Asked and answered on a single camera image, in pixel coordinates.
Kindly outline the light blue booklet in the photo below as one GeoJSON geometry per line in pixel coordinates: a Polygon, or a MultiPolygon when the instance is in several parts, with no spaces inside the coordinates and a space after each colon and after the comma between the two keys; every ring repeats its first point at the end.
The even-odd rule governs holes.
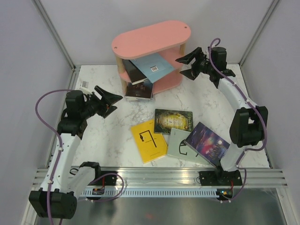
{"type": "Polygon", "coordinates": [[[146,55],[129,61],[137,67],[151,83],[155,83],[175,70],[159,53],[146,55]]]}

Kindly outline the dark Wuthering Heights book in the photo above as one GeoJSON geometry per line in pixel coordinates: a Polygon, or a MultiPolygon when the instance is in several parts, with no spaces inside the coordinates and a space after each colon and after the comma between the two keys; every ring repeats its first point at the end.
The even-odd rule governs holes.
{"type": "Polygon", "coordinates": [[[125,96],[134,98],[152,98],[153,87],[154,84],[150,81],[144,81],[135,85],[128,83],[125,96]]]}

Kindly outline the black hardcover book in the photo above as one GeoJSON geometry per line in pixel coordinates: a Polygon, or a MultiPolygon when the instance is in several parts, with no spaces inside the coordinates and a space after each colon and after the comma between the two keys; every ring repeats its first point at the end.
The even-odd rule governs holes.
{"type": "Polygon", "coordinates": [[[148,78],[130,60],[122,60],[122,62],[133,85],[148,80],[148,78]]]}

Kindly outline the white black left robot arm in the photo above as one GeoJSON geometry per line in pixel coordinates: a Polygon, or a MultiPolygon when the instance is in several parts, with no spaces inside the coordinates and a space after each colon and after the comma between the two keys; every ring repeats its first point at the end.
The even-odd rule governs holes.
{"type": "Polygon", "coordinates": [[[78,198],[88,185],[105,184],[106,177],[115,180],[121,178],[116,172],[103,172],[99,163],[89,161],[83,162],[72,178],[69,177],[69,172],[87,128],[87,120],[94,115],[108,117],[117,109],[115,103],[123,97],[97,85],[93,92],[68,89],[64,91],[66,107],[57,128],[51,127],[36,112],[39,120],[55,133],[57,143],[47,174],[40,188],[30,192],[29,202],[37,215],[47,218],[50,224],[55,219],[62,221],[74,216],[78,198]]]}

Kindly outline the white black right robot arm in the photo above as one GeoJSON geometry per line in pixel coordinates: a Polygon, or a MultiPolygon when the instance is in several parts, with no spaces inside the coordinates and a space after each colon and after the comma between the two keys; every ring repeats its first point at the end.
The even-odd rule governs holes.
{"type": "Polygon", "coordinates": [[[231,144],[220,160],[222,168],[214,172],[215,181],[221,185],[231,179],[230,172],[237,169],[246,152],[263,150],[268,140],[268,109],[246,96],[237,84],[235,73],[227,68],[226,58],[227,51],[223,47],[210,47],[208,54],[198,47],[176,59],[178,63],[191,65],[190,69],[181,71],[188,79],[195,80],[201,73],[208,75],[235,111],[229,129],[231,144]]]}

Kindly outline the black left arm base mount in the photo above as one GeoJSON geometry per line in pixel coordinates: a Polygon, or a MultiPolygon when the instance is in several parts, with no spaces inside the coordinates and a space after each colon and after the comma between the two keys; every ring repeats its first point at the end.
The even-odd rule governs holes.
{"type": "Polygon", "coordinates": [[[89,186],[115,186],[117,181],[116,171],[102,171],[96,175],[95,179],[89,183],[89,186]]]}

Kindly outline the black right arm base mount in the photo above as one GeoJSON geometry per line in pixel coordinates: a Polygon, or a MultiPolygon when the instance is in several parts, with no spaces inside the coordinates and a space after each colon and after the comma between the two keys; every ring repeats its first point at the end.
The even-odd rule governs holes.
{"type": "Polygon", "coordinates": [[[199,178],[202,186],[241,186],[243,184],[238,170],[233,172],[200,171],[199,178]]]}

